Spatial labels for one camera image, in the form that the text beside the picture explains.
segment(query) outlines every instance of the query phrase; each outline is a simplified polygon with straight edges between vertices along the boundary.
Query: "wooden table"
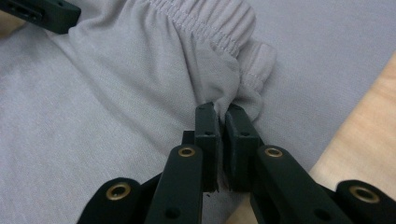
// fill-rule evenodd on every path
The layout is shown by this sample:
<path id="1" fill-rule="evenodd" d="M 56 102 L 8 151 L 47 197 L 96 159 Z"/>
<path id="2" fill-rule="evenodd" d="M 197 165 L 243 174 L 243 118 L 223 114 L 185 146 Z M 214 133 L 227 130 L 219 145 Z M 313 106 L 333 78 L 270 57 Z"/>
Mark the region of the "wooden table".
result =
<path id="1" fill-rule="evenodd" d="M 396 52 L 309 174 L 332 190 L 359 179 L 396 200 Z M 248 198 L 226 223 L 257 223 Z"/>

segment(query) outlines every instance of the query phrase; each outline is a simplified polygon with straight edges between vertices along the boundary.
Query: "gray fabric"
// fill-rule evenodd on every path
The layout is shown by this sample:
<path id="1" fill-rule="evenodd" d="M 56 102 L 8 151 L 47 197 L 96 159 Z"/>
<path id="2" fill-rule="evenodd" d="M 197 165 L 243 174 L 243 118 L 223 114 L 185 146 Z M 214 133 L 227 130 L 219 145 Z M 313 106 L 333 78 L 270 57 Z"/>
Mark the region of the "gray fabric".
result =
<path id="1" fill-rule="evenodd" d="M 262 109 L 275 51 L 240 0 L 71 1 L 69 35 L 26 25 L 0 40 L 0 220 L 75 223 L 107 180 L 162 171 L 194 108 Z M 205 197 L 221 223 L 239 197 Z"/>
<path id="2" fill-rule="evenodd" d="M 309 170 L 396 50 L 396 2 L 247 1 L 277 51 L 257 125 Z"/>

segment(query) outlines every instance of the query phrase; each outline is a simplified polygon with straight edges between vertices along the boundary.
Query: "metal grommet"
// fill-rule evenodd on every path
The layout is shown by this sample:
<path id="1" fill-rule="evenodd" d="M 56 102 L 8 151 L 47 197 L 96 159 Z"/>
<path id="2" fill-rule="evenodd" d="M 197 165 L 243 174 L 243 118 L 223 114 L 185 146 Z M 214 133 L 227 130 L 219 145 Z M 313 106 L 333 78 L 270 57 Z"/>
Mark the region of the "metal grommet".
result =
<path id="1" fill-rule="evenodd" d="M 367 188 L 352 186 L 349 188 L 349 191 L 353 196 L 355 196 L 355 198 L 365 203 L 379 203 L 379 196 Z"/>
<path id="2" fill-rule="evenodd" d="M 178 155 L 181 157 L 191 157 L 195 154 L 195 150 L 191 147 L 183 147 L 178 150 Z"/>
<path id="3" fill-rule="evenodd" d="M 265 154 L 270 157 L 281 157 L 283 156 L 283 153 L 281 150 L 274 148 L 274 147 L 268 147 L 265 149 Z"/>
<path id="4" fill-rule="evenodd" d="M 131 187 L 128 183 L 120 182 L 111 186 L 107 192 L 106 197 L 111 201 L 118 201 L 125 198 L 131 192 Z"/>

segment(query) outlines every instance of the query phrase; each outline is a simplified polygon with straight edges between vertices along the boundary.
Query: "gray cloth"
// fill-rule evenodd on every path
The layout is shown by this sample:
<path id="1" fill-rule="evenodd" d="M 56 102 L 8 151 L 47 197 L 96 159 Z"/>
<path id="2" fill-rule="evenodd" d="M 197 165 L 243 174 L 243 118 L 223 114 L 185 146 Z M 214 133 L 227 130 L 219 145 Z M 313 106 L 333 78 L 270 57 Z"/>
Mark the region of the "gray cloth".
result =
<path id="1" fill-rule="evenodd" d="M 256 124 L 309 170 L 396 50 L 396 1 L 247 1 L 277 51 Z"/>
<path id="2" fill-rule="evenodd" d="M 245 2 L 71 2 L 68 35 L 29 24 L 0 41 L 2 223 L 75 223 L 107 180 L 152 178 L 200 104 L 262 109 L 275 51 L 250 40 Z M 204 223 L 238 201 L 205 197 Z"/>

